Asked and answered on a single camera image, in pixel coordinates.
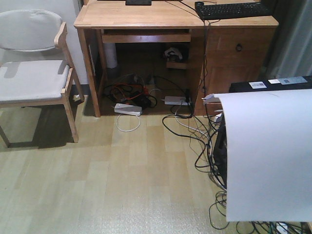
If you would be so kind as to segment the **white paper-holding right gripper finger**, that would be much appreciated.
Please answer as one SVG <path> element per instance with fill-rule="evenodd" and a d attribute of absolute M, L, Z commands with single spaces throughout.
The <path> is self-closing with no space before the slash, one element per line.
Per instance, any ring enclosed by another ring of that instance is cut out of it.
<path fill-rule="evenodd" d="M 217 94 L 209 94 L 206 97 L 202 98 L 203 104 L 220 102 L 220 99 Z"/>

